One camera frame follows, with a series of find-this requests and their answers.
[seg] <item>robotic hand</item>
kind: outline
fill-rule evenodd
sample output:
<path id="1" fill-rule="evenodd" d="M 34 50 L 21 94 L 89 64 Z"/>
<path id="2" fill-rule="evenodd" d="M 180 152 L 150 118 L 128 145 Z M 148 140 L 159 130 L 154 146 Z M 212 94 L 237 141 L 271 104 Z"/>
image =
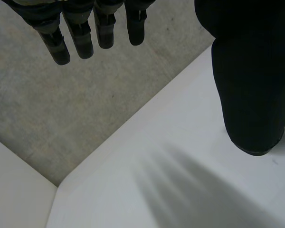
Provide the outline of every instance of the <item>robotic hand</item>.
<path id="1" fill-rule="evenodd" d="M 155 0 L 2 0 L 18 13 L 41 36 L 53 60 L 64 65 L 70 54 L 59 29 L 60 13 L 67 23 L 77 53 L 90 58 L 93 51 L 88 18 L 94 9 L 96 33 L 99 46 L 104 49 L 114 44 L 114 13 L 125 5 L 127 28 L 132 45 L 144 40 L 144 21 L 147 8 Z"/>

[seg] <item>concrete floor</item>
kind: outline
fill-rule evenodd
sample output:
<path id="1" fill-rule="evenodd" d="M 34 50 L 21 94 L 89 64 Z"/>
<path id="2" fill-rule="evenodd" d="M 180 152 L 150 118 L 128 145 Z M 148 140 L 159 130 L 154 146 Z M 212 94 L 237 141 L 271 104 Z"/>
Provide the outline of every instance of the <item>concrete floor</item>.
<path id="1" fill-rule="evenodd" d="M 0 1 L 0 141 L 55 185 L 167 85 L 213 41 L 193 0 L 157 0 L 145 42 L 133 47 L 125 10 L 115 44 L 78 57 L 65 23 L 71 62 L 58 66 L 37 32 Z"/>

